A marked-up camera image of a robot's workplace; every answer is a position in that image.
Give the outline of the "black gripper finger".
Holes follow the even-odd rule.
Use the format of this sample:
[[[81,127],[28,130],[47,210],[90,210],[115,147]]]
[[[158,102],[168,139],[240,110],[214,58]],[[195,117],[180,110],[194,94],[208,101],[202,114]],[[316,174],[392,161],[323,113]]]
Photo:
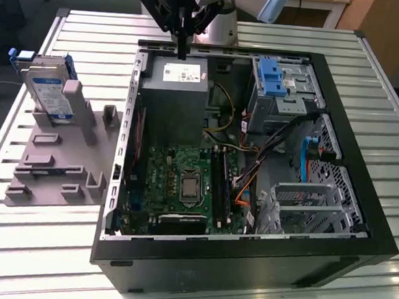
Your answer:
[[[188,4],[185,8],[184,36],[182,46],[182,59],[190,53],[191,37],[201,34],[219,13],[219,3],[211,3],[196,10],[197,4]]]
[[[172,39],[177,44],[177,57],[182,59],[185,8],[177,6],[169,8],[161,0],[141,0],[141,3],[161,30],[170,32]]]

